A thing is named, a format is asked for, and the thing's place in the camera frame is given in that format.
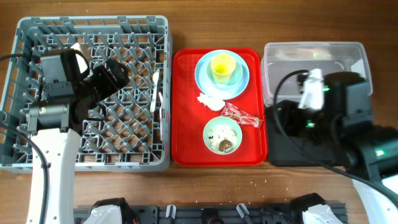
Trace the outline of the white napkin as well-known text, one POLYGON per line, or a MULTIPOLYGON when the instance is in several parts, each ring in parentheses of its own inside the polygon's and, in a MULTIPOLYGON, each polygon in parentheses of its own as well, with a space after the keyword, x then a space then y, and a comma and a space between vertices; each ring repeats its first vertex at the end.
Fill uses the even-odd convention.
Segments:
POLYGON ((226 105, 223 100, 212 98, 203 93, 200 93, 200 95, 197 97, 197 100, 212 111, 221 111, 226 105))

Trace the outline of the yellow plastic cup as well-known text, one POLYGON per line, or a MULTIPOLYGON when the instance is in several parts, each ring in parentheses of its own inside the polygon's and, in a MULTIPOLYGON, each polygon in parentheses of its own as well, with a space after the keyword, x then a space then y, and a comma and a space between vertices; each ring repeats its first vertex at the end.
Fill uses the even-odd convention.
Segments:
POLYGON ((211 59, 210 66, 215 81, 226 83, 236 68, 236 61, 229 54, 217 54, 211 59))

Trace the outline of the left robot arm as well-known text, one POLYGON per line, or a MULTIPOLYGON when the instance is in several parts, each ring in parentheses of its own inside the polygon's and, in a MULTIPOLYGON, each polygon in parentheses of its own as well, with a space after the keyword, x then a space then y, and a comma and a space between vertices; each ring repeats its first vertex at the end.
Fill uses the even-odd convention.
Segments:
POLYGON ((113 58, 90 68, 75 49, 40 56, 43 101, 32 103, 27 131, 34 149, 28 223, 73 223, 75 163, 88 112, 129 83, 113 58))

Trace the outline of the white plastic fork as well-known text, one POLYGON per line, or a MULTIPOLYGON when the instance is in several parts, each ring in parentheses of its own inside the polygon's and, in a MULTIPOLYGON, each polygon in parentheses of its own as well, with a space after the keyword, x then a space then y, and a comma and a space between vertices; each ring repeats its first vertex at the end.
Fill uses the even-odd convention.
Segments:
POLYGON ((159 128, 160 128, 160 140, 163 142, 163 96, 161 92, 158 92, 159 100, 160 100, 160 108, 159 108, 159 128))

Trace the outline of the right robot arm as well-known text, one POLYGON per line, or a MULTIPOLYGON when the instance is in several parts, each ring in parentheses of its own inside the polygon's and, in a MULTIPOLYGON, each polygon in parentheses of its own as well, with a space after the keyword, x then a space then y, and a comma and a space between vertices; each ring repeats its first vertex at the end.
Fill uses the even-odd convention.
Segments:
POLYGON ((370 223, 397 223, 397 130, 377 126, 368 83, 355 72, 298 73, 302 98, 291 137, 329 147, 353 181, 370 223))

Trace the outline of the mint green food bowl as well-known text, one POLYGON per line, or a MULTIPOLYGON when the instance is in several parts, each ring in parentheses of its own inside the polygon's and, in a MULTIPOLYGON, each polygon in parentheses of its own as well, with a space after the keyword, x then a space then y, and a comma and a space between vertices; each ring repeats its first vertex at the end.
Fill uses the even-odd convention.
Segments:
POLYGON ((218 155, 228 155, 236 151, 243 140, 239 124, 228 117, 211 119, 204 127, 203 141, 206 147, 218 155))

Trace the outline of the red snack wrapper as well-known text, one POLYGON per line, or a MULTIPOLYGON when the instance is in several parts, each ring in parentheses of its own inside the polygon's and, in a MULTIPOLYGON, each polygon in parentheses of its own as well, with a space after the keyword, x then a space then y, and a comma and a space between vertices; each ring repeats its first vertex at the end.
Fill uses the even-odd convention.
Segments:
POLYGON ((239 109, 232 103, 226 103, 221 109, 221 116, 225 116, 235 120, 238 124, 251 125, 255 128, 260 128, 262 126, 262 120, 239 109))

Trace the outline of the rice and food scraps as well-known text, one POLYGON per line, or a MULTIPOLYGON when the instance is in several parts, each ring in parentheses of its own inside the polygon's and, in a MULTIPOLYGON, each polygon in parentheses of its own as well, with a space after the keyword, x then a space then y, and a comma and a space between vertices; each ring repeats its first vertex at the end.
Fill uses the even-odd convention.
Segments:
POLYGON ((217 125, 211 128, 205 139, 210 149, 218 154, 228 154, 238 146, 236 132, 227 125, 217 125))

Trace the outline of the white plastic spoon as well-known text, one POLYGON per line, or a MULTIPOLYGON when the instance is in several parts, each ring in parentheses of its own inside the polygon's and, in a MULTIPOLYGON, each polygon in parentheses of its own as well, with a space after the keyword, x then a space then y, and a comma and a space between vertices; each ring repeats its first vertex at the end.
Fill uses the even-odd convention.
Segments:
POLYGON ((153 86, 152 99, 151 99, 151 103, 150 103, 150 112, 151 113, 153 113, 155 111, 155 104, 156 104, 156 98, 157 98, 157 84, 159 81, 159 77, 160 77, 160 70, 157 69, 152 76, 152 81, 154 82, 154 86, 153 86))

